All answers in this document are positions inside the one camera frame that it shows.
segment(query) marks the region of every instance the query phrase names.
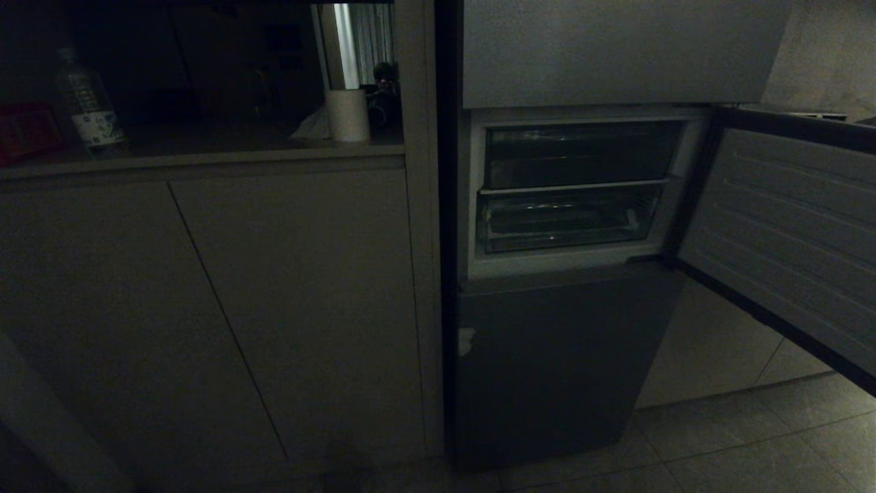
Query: bottle label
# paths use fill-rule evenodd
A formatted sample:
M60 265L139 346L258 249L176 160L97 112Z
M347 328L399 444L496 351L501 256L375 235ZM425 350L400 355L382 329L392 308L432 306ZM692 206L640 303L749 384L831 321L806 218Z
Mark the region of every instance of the bottle label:
M106 146L124 140L124 132L114 111L92 111L73 115L73 125L88 147Z

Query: tiled floor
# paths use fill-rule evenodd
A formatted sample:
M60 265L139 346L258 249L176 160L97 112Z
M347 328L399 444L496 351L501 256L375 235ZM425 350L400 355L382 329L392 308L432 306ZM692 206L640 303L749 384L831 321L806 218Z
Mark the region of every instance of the tiled floor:
M478 475L450 471L423 461L265 491L876 493L876 398L823 375L637 411L620 443L594 452Z

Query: refrigerator bottom door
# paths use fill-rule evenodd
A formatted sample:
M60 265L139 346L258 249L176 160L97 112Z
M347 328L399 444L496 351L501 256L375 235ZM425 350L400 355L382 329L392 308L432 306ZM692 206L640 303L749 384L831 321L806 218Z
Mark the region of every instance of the refrigerator bottom door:
M683 283L659 266L628 272L463 291L459 327L470 340L455 361L459 468L507 467L620 439Z

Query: curtain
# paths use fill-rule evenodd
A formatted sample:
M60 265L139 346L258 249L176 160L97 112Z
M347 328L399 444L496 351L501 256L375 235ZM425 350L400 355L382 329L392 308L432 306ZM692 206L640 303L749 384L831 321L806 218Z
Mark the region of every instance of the curtain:
M350 22L362 84L375 82L374 67L378 63L395 63L393 17L391 4L350 4Z

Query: refrigerator top door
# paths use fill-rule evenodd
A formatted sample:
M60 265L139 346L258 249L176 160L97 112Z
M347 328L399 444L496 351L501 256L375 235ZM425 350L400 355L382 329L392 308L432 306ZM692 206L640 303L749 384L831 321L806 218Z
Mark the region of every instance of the refrigerator top door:
M679 269L876 394L876 129L739 110L715 121Z
M789 0L464 0L463 108L757 102Z

